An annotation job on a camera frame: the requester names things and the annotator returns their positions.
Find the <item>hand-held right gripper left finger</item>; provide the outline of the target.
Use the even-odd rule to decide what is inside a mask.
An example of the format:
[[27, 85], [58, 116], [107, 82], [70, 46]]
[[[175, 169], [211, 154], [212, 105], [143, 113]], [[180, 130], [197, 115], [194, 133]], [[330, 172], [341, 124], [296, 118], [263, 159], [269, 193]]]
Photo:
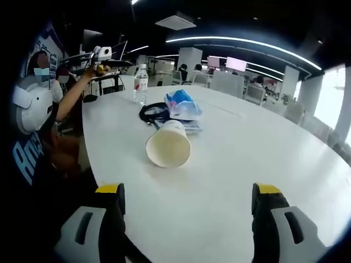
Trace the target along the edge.
[[125, 262], [124, 184], [99, 187], [63, 224], [54, 251], [62, 262]]

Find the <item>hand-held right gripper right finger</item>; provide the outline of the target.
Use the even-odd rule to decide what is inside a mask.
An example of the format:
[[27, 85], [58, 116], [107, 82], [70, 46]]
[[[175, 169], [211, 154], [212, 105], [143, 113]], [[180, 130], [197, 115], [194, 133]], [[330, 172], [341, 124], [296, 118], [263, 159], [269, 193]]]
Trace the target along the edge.
[[328, 250], [317, 225], [275, 186], [252, 188], [252, 262], [317, 262]]

